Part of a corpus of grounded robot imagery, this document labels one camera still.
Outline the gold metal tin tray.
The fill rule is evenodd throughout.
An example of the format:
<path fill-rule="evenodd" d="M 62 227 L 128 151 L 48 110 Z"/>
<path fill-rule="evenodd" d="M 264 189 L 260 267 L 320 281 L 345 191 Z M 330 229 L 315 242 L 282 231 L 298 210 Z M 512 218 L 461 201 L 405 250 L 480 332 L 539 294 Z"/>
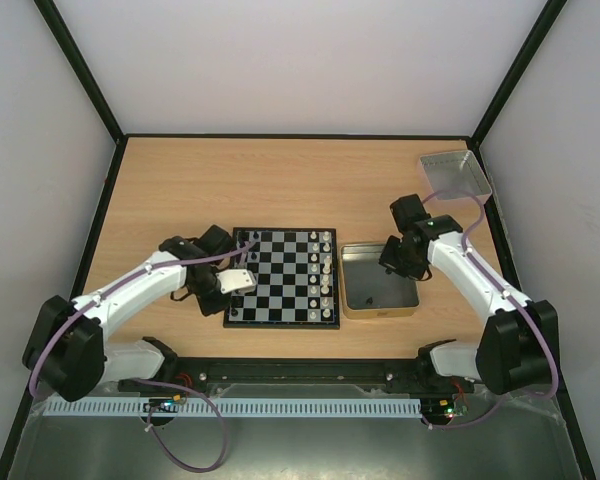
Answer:
<path fill-rule="evenodd" d="M 341 310 L 349 319 L 406 317 L 419 307 L 416 283 L 387 273 L 379 263 L 382 243 L 358 243 L 340 248 Z"/>

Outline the black white chess board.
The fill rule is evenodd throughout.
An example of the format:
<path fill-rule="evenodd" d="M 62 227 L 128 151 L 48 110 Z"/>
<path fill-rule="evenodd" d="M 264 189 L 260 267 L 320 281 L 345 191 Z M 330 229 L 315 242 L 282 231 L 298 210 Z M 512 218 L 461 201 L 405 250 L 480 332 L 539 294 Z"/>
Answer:
<path fill-rule="evenodd" d="M 312 231 L 329 230 L 332 235 L 333 320 L 309 320 L 308 245 Z M 236 227 L 233 238 L 251 248 L 231 262 L 234 268 L 251 271 L 257 288 L 250 293 L 234 292 L 226 310 L 226 328 L 338 329 L 340 295 L 337 237 L 334 228 Z"/>

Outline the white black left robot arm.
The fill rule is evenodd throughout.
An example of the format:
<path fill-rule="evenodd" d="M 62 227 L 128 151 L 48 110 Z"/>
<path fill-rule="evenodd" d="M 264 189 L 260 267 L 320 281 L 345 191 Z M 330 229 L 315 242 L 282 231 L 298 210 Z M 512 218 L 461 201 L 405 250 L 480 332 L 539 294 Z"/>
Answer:
<path fill-rule="evenodd" d="M 185 290 L 204 315 L 227 308 L 228 286 L 219 265 L 242 254 L 232 236 L 213 225 L 200 237 L 174 236 L 119 279 L 66 300 L 55 295 L 41 306 L 22 363 L 28 391 L 39 398 L 45 384 L 66 401 L 76 401 L 98 385 L 121 380 L 153 380 L 166 362 L 163 348 L 150 340 L 120 344 L 110 338 L 126 321 L 154 301 Z"/>

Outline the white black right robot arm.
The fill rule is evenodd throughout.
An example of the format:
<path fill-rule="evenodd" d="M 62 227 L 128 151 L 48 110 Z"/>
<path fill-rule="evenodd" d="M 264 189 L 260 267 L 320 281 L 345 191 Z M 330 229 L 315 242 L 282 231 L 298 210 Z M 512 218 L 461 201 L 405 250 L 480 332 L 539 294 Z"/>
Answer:
<path fill-rule="evenodd" d="M 539 398 L 553 397 L 560 384 L 554 306 L 534 301 L 506 282 L 471 244 L 469 229 L 449 215 L 430 215 L 418 195 L 397 199 L 390 211 L 400 234 L 388 238 L 380 265 L 419 282 L 438 270 L 483 323 L 476 345 L 443 340 L 421 348 L 418 384 L 435 392 L 451 377 L 461 377 L 496 395 L 526 390 Z"/>

